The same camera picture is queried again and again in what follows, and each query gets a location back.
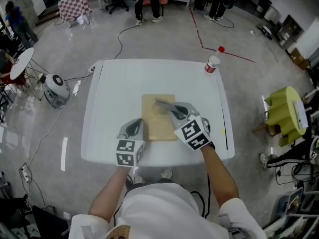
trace table with tablecloth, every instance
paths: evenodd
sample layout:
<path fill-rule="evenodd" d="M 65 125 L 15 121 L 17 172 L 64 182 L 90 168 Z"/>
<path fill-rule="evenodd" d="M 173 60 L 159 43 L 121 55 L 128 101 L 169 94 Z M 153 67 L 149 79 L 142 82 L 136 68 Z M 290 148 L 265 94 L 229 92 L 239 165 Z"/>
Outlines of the table with tablecloth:
<path fill-rule="evenodd" d="M 294 88 L 279 89 L 265 101 L 269 105 L 266 124 L 279 125 L 283 134 L 279 146 L 290 144 L 306 133 L 306 128 L 299 128 L 294 101 L 301 101 L 301 98 Z"/>
<path fill-rule="evenodd" d="M 89 24 L 87 16 L 92 12 L 89 0 L 61 0 L 58 5 L 60 17 L 64 21 L 69 22 L 83 15 Z M 99 0 L 99 6 L 102 9 L 101 0 Z"/>

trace white marker cube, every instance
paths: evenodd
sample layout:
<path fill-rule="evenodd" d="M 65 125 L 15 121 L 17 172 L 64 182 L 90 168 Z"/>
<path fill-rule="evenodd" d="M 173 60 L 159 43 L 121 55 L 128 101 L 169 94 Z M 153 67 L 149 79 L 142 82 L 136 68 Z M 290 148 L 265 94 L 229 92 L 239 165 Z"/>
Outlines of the white marker cube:
<path fill-rule="evenodd" d="M 116 160 L 118 166 L 137 166 L 144 155 L 144 141 L 117 139 Z"/>
<path fill-rule="evenodd" d="M 174 133 L 194 151 L 211 142 L 208 128 L 200 116 L 193 116 L 190 121 L 175 130 Z"/>

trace red floor line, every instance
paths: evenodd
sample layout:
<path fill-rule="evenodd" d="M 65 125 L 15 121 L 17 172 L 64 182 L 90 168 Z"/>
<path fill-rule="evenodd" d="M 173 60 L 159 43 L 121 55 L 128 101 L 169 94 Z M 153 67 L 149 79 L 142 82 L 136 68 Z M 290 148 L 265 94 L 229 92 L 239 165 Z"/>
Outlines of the red floor line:
<path fill-rule="evenodd" d="M 189 8 L 189 11 L 190 11 L 190 14 L 191 14 L 191 16 L 192 16 L 192 18 L 193 18 L 193 21 L 194 21 L 194 24 L 195 24 L 195 27 L 196 27 L 196 31 L 197 31 L 197 36 L 198 36 L 198 39 L 199 39 L 199 42 L 200 42 L 201 47 L 202 47 L 203 49 L 206 49 L 206 50 L 216 51 L 215 49 L 211 49 L 211 48 L 206 48 L 206 47 L 204 47 L 203 42 L 202 42 L 202 40 L 201 40 L 201 38 L 200 38 L 198 29 L 197 29 L 197 24 L 196 24 L 196 20 L 195 20 L 194 14 L 193 14 L 193 12 L 191 11 L 191 8 Z M 255 63 L 255 61 L 253 61 L 253 60 L 250 60 L 250 59 L 248 59 L 248 58 L 244 58 L 244 57 L 241 57 L 241 56 L 232 54 L 232 53 L 224 52 L 224 54 L 227 54 L 227 55 L 230 55 L 230 56 L 234 56 L 234 57 L 237 57 L 237 58 L 241 58 L 241 59 L 247 60 L 247 61 L 249 61 L 249 62 Z"/>

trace blue shirt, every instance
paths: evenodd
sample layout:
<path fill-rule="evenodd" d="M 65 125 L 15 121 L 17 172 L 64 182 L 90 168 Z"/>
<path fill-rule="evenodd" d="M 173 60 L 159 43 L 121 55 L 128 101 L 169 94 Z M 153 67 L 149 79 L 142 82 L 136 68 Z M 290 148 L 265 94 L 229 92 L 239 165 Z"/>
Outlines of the blue shirt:
<path fill-rule="evenodd" d="M 11 24 L 12 26 L 15 26 L 15 25 L 18 25 L 18 24 L 20 23 L 20 20 L 22 19 L 22 15 L 21 15 L 21 13 L 20 13 L 20 7 L 19 7 L 19 6 L 15 6 L 15 7 L 13 8 L 13 10 L 14 10 L 14 12 L 15 12 L 15 19 L 13 20 L 13 19 L 10 17 L 9 14 L 7 14 L 7 15 L 5 16 L 5 19 L 6 19 L 6 20 L 9 20 L 9 22 L 10 22 L 10 24 Z"/>

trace red label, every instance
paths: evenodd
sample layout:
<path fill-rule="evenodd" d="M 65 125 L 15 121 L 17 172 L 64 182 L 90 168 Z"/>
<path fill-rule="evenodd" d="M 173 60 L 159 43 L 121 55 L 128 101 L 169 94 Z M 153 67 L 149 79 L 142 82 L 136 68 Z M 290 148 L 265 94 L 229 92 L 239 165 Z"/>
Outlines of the red label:
<path fill-rule="evenodd" d="M 205 65 L 205 70 L 207 73 L 212 74 L 215 71 L 215 68 L 209 66 L 208 64 Z"/>

